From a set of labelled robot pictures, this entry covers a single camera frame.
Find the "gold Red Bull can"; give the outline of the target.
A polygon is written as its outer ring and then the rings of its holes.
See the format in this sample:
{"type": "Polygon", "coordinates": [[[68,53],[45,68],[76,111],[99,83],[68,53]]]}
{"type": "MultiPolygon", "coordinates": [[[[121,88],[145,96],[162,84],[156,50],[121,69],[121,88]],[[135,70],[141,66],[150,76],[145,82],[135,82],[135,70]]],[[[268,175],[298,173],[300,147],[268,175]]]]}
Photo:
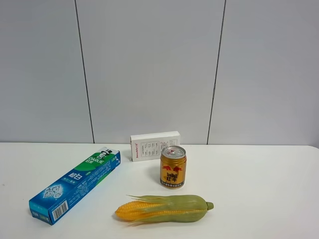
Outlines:
{"type": "Polygon", "coordinates": [[[169,189],[177,189],[184,185],[186,174],[186,151],[173,145],[165,147],[160,157],[160,183],[169,189]]]}

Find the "white cardboard box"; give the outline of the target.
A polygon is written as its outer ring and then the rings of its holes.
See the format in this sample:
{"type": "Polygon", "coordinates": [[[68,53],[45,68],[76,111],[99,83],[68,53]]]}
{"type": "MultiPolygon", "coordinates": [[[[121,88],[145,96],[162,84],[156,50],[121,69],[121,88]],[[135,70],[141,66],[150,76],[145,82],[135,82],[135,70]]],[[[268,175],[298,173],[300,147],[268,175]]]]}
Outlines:
{"type": "Polygon", "coordinates": [[[180,145],[178,131],[130,136],[132,162],[159,159],[167,146],[180,145]]]}

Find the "toy corn cob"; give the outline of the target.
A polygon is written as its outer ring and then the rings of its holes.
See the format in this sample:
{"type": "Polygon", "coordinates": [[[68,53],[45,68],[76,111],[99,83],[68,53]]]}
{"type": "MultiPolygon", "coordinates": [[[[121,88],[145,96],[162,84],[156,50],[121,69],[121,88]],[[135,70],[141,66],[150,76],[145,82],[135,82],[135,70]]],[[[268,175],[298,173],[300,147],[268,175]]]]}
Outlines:
{"type": "Polygon", "coordinates": [[[212,202],[197,195],[134,196],[115,211],[115,215],[132,224],[192,223],[202,219],[214,209],[212,202]]]}

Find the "blue green toothpaste box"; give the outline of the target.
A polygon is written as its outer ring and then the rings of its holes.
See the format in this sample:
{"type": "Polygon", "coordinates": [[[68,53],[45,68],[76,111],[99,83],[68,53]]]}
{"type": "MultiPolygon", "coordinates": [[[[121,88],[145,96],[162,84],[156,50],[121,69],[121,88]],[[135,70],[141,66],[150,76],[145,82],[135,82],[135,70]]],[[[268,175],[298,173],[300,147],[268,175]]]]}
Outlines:
{"type": "Polygon", "coordinates": [[[103,147],[29,200],[31,215],[55,224],[121,163],[119,151],[103,147]]]}

